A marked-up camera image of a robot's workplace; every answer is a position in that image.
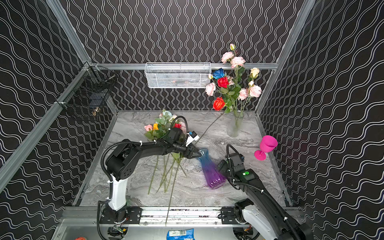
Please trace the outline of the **purple blue glass vase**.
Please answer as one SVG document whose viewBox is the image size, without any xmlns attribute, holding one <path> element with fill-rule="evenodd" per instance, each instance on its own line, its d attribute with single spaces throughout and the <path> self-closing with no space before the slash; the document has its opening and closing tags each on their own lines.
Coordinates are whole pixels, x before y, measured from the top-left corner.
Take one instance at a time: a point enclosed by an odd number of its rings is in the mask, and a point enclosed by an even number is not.
<svg viewBox="0 0 384 240">
<path fill-rule="evenodd" d="M 220 188 L 225 184 L 226 178 L 218 172 L 215 163 L 209 156 L 208 149 L 201 149 L 199 152 L 201 156 L 198 157 L 198 160 L 201 163 L 208 187 L 212 190 Z"/>
</svg>

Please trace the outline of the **frosted clear glass vase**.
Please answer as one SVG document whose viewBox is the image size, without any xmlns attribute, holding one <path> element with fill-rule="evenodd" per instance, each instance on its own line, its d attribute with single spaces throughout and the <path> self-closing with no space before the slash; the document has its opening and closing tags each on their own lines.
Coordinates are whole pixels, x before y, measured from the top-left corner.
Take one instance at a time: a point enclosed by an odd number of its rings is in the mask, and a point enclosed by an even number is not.
<svg viewBox="0 0 384 240">
<path fill-rule="evenodd" d="M 233 112 L 231 122 L 228 125 L 227 128 L 227 134 L 231 138 L 236 138 L 239 136 L 240 131 L 242 129 L 244 119 L 244 113 L 243 112 Z"/>
</svg>

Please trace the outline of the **red rose stem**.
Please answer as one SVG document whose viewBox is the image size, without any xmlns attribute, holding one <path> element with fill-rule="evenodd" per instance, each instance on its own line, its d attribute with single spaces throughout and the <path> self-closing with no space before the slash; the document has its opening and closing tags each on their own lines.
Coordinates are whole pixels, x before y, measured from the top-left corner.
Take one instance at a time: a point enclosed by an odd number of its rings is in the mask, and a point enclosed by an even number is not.
<svg viewBox="0 0 384 240">
<path fill-rule="evenodd" d="M 220 115 L 206 128 L 206 130 L 203 132 L 203 134 L 201 135 L 201 137 L 196 141 L 196 143 L 198 143 L 200 140 L 203 139 L 203 137 L 206 135 L 206 133 L 208 132 L 208 130 L 221 118 L 221 116 L 224 115 L 224 112 L 223 112 L 223 108 L 226 106 L 226 102 L 223 100 L 222 97 L 219 97 L 219 98 L 216 98 L 214 103 L 213 103 L 213 108 L 215 111 L 218 111 L 220 113 Z"/>
<path fill-rule="evenodd" d="M 230 113 L 234 111 L 234 106 L 236 102 L 236 84 L 233 81 L 232 77 L 224 77 L 217 80 L 217 84 L 219 87 L 220 97 L 226 102 L 226 106 L 223 108 L 225 113 Z"/>
</svg>

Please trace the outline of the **white rose flower stem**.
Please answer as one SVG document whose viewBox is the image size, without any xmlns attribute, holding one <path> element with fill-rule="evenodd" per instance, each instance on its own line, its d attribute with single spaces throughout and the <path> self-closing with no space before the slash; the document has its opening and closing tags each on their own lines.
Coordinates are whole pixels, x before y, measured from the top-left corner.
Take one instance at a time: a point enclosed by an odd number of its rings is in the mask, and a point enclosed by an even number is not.
<svg viewBox="0 0 384 240">
<path fill-rule="evenodd" d="M 171 210 L 171 205 L 172 205 L 174 189 L 175 189 L 175 185 L 176 185 L 176 180 L 177 180 L 177 176 L 178 176 L 178 173 L 179 173 L 179 169 L 180 169 L 180 165 L 181 165 L 181 160 L 183 158 L 183 155 L 180 154 L 180 153 L 172 154 L 172 156 L 174 157 L 175 164 L 176 164 L 176 173 L 174 174 L 174 181 L 173 181 L 172 188 L 171 188 L 171 193 L 170 193 L 170 199 L 169 199 L 169 204 L 168 204 L 168 209 L 167 209 L 165 225 L 168 222 L 168 218 L 169 218 L 169 214 L 170 214 L 170 210 Z"/>
</svg>

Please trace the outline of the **pink double flower stem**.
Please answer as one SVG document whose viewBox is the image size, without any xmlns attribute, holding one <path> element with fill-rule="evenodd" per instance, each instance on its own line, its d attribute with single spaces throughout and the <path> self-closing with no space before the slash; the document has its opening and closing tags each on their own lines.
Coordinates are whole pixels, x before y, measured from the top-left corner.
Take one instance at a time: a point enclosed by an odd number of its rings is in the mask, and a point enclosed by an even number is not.
<svg viewBox="0 0 384 240">
<path fill-rule="evenodd" d="M 217 90 L 216 83 L 215 83 L 215 78 L 212 74 L 209 74 L 209 80 L 211 81 L 209 84 L 206 85 L 205 87 L 205 93 L 209 96 L 212 97 L 214 93 Z"/>
</svg>

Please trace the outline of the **blue rose flower stem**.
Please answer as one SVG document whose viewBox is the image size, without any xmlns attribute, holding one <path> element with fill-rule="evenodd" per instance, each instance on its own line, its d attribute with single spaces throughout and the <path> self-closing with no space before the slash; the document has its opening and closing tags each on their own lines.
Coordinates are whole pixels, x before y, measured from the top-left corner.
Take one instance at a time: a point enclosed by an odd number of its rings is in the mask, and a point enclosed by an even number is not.
<svg viewBox="0 0 384 240">
<path fill-rule="evenodd" d="M 214 71 L 212 73 L 212 75 L 213 75 L 214 79 L 218 80 L 218 79 L 224 78 L 226 76 L 226 72 L 224 71 L 223 68 L 220 68 L 220 69 Z"/>
</svg>

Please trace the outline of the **cream rose flower stem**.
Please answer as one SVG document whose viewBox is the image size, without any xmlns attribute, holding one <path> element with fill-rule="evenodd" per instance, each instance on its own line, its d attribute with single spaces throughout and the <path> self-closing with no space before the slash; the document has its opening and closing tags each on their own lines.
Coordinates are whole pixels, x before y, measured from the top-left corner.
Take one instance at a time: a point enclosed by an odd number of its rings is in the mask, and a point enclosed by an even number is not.
<svg viewBox="0 0 384 240">
<path fill-rule="evenodd" d="M 250 78 L 256 79 L 259 76 L 260 69 L 259 68 L 252 68 L 250 71 Z"/>
</svg>

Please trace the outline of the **pink peony flower stem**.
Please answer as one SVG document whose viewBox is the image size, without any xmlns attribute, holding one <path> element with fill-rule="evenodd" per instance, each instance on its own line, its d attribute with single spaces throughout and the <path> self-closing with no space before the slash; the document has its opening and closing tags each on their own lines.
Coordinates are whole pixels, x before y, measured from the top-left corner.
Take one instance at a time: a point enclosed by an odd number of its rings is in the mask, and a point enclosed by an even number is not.
<svg viewBox="0 0 384 240">
<path fill-rule="evenodd" d="M 235 71 L 235 79 L 238 83 L 244 72 L 245 59 L 243 57 L 237 56 L 236 45 L 230 44 L 230 51 L 225 52 L 221 57 L 221 62 L 223 64 L 229 63 L 231 68 Z"/>
</svg>

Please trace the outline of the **white peony flower stem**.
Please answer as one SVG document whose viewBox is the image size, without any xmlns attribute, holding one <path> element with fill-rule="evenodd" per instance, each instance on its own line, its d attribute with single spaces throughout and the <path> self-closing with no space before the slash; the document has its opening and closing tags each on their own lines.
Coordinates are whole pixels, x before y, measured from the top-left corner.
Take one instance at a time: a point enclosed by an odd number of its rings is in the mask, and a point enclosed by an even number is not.
<svg viewBox="0 0 384 240">
<path fill-rule="evenodd" d="M 165 133 L 169 130 L 173 120 L 174 115 L 170 111 L 163 110 L 159 117 L 155 119 L 153 128 L 155 131 Z"/>
</svg>

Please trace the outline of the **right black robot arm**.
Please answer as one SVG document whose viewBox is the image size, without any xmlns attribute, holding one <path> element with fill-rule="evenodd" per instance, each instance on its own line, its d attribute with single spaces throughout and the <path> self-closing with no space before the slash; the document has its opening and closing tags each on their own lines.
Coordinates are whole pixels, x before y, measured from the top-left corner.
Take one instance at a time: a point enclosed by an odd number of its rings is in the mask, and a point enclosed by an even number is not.
<svg viewBox="0 0 384 240">
<path fill-rule="evenodd" d="M 237 222 L 250 224 L 265 240 L 313 240 L 307 224 L 300 224 L 271 196 L 260 177 L 244 166 L 244 156 L 232 145 L 226 146 L 226 157 L 218 171 L 230 185 L 241 190 L 247 199 L 234 207 Z"/>
</svg>

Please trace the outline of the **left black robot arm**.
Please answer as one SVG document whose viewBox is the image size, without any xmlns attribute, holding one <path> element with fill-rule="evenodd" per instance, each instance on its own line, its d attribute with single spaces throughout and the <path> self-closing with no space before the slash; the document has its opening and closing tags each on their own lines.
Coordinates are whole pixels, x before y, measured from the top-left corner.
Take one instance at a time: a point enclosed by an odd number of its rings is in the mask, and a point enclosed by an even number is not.
<svg viewBox="0 0 384 240">
<path fill-rule="evenodd" d="M 98 211 L 116 224 L 123 223 L 127 213 L 127 181 L 142 158 L 172 154 L 176 159 L 193 159 L 201 156 L 193 142 L 200 139 L 194 131 L 188 130 L 185 117 L 178 116 L 166 124 L 166 132 L 157 134 L 154 130 L 147 142 L 133 142 L 125 139 L 111 145 L 102 154 L 101 168 L 108 177 L 109 196 L 98 202 Z"/>
</svg>

